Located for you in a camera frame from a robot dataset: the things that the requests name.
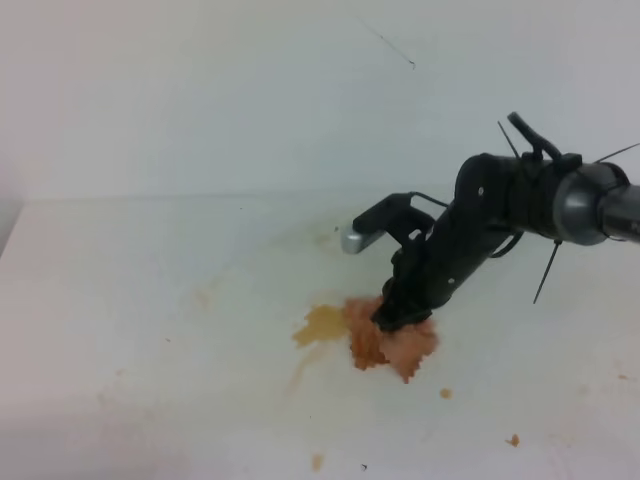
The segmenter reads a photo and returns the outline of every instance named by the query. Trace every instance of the brown stain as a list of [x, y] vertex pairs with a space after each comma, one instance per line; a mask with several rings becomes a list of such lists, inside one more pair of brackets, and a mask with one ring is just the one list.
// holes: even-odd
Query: brown stain
[[322, 470], [322, 465], [324, 465], [324, 455], [320, 453], [314, 453], [311, 457], [311, 470], [314, 472], [319, 472]]
[[203, 311], [208, 311], [209, 306], [211, 305], [211, 294], [206, 290], [198, 288], [195, 292], [193, 292], [193, 298], [195, 299], [198, 306]]
[[319, 247], [324, 247], [330, 241], [331, 241], [331, 234], [329, 233], [321, 233], [320, 235], [316, 235], [316, 237], [313, 239], [313, 242]]
[[300, 383], [302, 382], [302, 378], [304, 377], [304, 372], [310, 365], [322, 360], [325, 353], [327, 353], [328, 348], [327, 343], [319, 343], [314, 346], [307, 354], [300, 360], [298, 366], [296, 367], [293, 375], [291, 376], [291, 380], [289, 380], [289, 384], [287, 385], [286, 393], [288, 395], [292, 394]]
[[332, 305], [318, 305], [304, 317], [307, 324], [291, 337], [297, 348], [312, 343], [316, 345], [298, 363], [286, 388], [292, 394], [302, 382], [304, 372], [310, 365], [321, 360], [327, 352], [329, 342], [339, 340], [347, 335], [347, 324], [342, 309]]
[[520, 437], [514, 433], [511, 437], [511, 440], [505, 440], [505, 443], [508, 443], [512, 447], [517, 447], [518, 445], [520, 445]]
[[347, 323], [342, 309], [332, 305], [318, 305], [304, 317], [307, 325], [293, 334], [298, 348], [313, 342], [339, 340], [347, 335]]

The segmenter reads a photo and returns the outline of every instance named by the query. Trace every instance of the white tabletop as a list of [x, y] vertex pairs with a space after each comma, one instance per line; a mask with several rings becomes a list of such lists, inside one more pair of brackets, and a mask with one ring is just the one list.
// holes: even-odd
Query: white tabletop
[[27, 205], [0, 258], [3, 478], [638, 478], [633, 245], [563, 246], [534, 307], [552, 243], [525, 237], [437, 312], [408, 386], [345, 340], [279, 400], [305, 309], [381, 286], [392, 242], [326, 236], [381, 196]]

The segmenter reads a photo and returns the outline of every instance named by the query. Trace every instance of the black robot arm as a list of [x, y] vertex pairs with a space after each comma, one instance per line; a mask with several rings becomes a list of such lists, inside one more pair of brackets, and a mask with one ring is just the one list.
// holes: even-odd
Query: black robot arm
[[[532, 144], [520, 157], [482, 154], [460, 169], [453, 201], [437, 220], [411, 206], [415, 193], [393, 194], [357, 217], [343, 250], [359, 253], [384, 232], [400, 243], [393, 276], [373, 321], [383, 331], [428, 317], [509, 237], [523, 232], [594, 245], [616, 236], [640, 241], [640, 188], [616, 165], [582, 164], [561, 154], [517, 114], [512, 124]], [[543, 152], [550, 160], [543, 159]]]

